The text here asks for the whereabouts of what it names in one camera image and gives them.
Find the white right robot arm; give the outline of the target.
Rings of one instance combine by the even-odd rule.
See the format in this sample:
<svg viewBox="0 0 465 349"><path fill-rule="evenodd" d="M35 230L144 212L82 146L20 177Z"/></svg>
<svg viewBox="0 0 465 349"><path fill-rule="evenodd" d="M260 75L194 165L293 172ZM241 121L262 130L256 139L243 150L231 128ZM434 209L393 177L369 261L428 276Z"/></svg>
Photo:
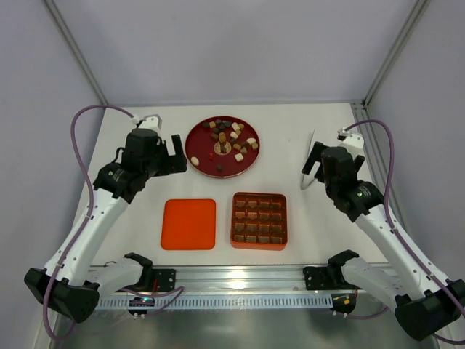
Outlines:
<svg viewBox="0 0 465 349"><path fill-rule="evenodd" d="M452 280L435 267L403 228L395 225L380 190L357 178L364 161L345 147L316 142L302 174L318 166L315 179L324 183L334 206L372 240L397 275L389 276L358 253L346 250L328 259L322 276L311 273L310 283L366 290L395 314L404 332L421 341L458 320L464 309L464 281Z"/></svg>

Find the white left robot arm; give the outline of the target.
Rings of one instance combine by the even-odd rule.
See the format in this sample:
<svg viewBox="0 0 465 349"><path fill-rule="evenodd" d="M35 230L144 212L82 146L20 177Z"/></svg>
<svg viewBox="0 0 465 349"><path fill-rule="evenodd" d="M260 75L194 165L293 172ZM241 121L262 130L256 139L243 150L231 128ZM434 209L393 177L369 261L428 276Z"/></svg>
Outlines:
<svg viewBox="0 0 465 349"><path fill-rule="evenodd" d="M43 305L80 324L90 317L99 300L128 288L153 288L153 262L130 252L100 272L90 265L118 218L126 211L148 180L187 171L181 137L171 137L174 154L152 129L135 128L126 137L121 156L98 172L91 186L86 211L78 219L62 246L42 269L31 268L26 286Z"/></svg>

